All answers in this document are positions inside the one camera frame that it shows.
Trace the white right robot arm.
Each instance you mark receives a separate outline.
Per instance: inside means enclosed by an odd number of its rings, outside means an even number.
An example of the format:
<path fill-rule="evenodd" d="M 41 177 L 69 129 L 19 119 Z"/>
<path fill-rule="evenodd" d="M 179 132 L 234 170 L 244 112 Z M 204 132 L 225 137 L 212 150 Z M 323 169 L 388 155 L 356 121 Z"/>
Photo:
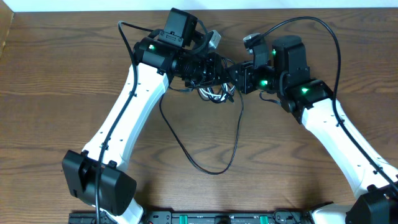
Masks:
<path fill-rule="evenodd" d="M 301 38 L 280 37 L 271 49 L 259 33 L 243 42 L 253 60 L 229 69 L 239 89 L 275 93 L 281 107 L 323 144 L 356 199 L 352 206 L 318 205 L 302 223 L 397 223 L 397 168 L 355 128 L 326 83 L 310 77 Z"/>

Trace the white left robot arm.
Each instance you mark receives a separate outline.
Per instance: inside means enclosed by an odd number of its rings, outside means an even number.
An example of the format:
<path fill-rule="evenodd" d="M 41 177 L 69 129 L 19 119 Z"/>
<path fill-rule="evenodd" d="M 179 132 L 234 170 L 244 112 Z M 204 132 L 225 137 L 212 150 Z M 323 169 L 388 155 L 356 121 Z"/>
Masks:
<path fill-rule="evenodd" d="M 194 15 L 174 8 L 163 29 L 148 30 L 141 41 L 128 45 L 131 66 L 109 115 L 81 152 L 65 154 L 62 169 L 71 195 L 96 210 L 85 223 L 100 223 L 102 213 L 115 223 L 140 221 L 137 184 L 126 170 L 150 112 L 175 77 L 190 89 L 227 82 L 216 53 L 220 34 L 197 31 L 199 24 Z"/>

